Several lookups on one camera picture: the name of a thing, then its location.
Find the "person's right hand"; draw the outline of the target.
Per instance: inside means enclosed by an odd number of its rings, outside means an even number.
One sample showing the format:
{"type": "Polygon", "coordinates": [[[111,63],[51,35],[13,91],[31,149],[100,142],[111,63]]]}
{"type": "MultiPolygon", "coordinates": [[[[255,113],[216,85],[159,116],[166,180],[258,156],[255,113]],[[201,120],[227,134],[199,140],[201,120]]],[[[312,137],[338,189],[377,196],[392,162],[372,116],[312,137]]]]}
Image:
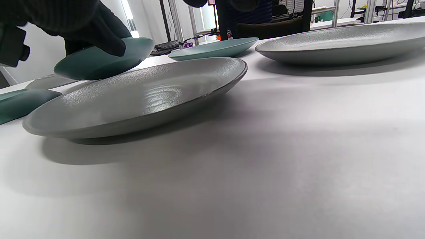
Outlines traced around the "person's right hand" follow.
{"type": "Polygon", "coordinates": [[[125,24],[100,0],[2,0],[0,9],[1,22],[16,26],[29,22],[53,36],[131,36],[125,24]]]}

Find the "person's left hand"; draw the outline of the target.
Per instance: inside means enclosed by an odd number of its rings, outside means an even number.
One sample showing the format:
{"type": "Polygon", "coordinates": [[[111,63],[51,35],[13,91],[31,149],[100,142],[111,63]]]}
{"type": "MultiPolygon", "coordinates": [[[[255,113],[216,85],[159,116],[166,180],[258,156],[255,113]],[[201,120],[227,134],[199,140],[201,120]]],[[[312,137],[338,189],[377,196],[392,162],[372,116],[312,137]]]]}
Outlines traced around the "person's left hand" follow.
{"type": "Polygon", "coordinates": [[[113,56],[123,56],[126,44],[123,38],[131,37],[129,29],[102,2],[92,19],[82,28],[61,34],[65,41],[66,55],[95,46],[113,56]]]}

